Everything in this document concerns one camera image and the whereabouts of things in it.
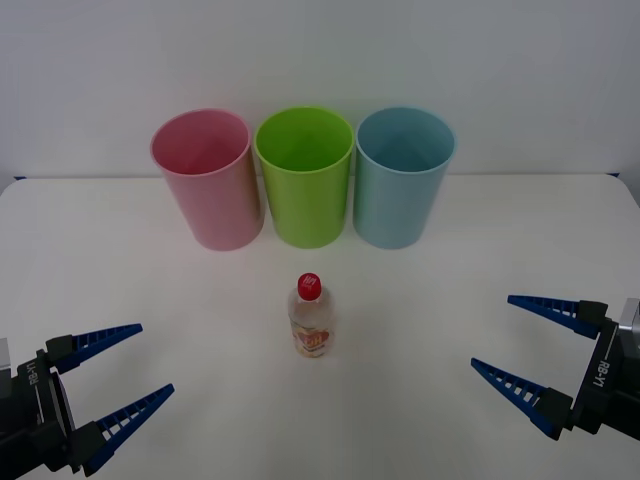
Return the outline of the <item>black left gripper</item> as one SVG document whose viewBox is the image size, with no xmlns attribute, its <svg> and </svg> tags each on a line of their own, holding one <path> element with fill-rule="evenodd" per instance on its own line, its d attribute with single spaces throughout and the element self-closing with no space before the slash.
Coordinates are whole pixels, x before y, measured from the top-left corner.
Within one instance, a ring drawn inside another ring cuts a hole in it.
<svg viewBox="0 0 640 480">
<path fill-rule="evenodd" d="M 1 364 L 1 471 L 29 473 L 44 465 L 91 476 L 100 470 L 175 392 L 173 384 L 75 430 L 60 375 L 143 331 L 122 325 L 48 340 L 15 375 Z"/>
</svg>

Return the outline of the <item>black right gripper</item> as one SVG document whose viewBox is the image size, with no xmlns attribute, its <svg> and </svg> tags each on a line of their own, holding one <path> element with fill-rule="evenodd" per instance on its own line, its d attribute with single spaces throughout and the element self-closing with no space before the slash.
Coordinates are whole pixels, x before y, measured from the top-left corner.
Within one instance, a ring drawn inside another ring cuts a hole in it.
<svg viewBox="0 0 640 480">
<path fill-rule="evenodd" d="M 477 358 L 476 370 L 496 391 L 522 412 L 547 437 L 558 440 L 569 426 L 596 434 L 602 425 L 639 439 L 639 356 L 628 355 L 619 325 L 607 319 L 608 305 L 548 297 L 509 295 L 507 303 L 597 339 L 574 402 L 553 388 L 501 370 Z"/>
</svg>

